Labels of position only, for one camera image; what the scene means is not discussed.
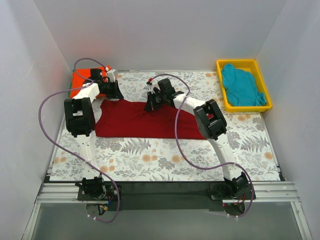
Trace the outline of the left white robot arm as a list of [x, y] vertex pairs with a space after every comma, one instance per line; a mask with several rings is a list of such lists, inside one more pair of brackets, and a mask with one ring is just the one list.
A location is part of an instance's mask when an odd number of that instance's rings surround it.
[[93, 179], [100, 173], [95, 170], [96, 120], [92, 103], [100, 94], [112, 101], [124, 97], [119, 89], [118, 71], [109, 66], [104, 70], [91, 68], [90, 76], [84, 79], [79, 88], [78, 93], [64, 101], [66, 128], [74, 137], [79, 155], [84, 159], [82, 177]]

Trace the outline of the dark red t-shirt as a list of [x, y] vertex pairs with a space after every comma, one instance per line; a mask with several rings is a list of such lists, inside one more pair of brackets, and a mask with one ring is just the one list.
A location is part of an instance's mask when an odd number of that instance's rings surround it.
[[101, 138], [175, 138], [178, 110], [168, 105], [147, 112], [144, 102], [104, 100], [101, 117], [96, 123], [96, 136]]

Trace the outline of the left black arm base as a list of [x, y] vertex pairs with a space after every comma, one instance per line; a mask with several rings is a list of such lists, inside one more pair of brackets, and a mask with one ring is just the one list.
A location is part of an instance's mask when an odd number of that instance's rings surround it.
[[122, 185], [117, 185], [117, 190], [112, 183], [101, 177], [83, 178], [81, 182], [76, 182], [75, 186], [78, 187], [78, 201], [117, 201], [117, 194], [122, 194]]

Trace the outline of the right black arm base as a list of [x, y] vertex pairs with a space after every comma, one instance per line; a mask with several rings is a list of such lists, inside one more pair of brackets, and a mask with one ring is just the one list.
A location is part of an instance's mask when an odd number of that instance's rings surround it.
[[256, 199], [253, 187], [244, 172], [232, 180], [224, 179], [209, 184], [206, 194], [212, 200], [250, 200], [252, 196], [253, 200]]

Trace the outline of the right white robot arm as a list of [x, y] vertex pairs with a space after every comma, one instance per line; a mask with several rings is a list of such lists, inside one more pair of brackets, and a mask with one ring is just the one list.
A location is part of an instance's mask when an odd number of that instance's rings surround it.
[[151, 112], [164, 104], [177, 109], [174, 136], [179, 150], [181, 150], [178, 138], [179, 114], [184, 111], [193, 115], [200, 134], [212, 145], [220, 164], [213, 167], [200, 167], [189, 160], [187, 162], [200, 170], [213, 170], [221, 167], [223, 179], [227, 184], [227, 195], [232, 199], [239, 198], [249, 184], [248, 176], [246, 171], [236, 162], [228, 142], [227, 121], [217, 102], [213, 99], [204, 101], [190, 97], [189, 91], [187, 93], [176, 91], [168, 78], [160, 80], [157, 84], [158, 87], [153, 86], [152, 78], [146, 82], [148, 92], [144, 110]]

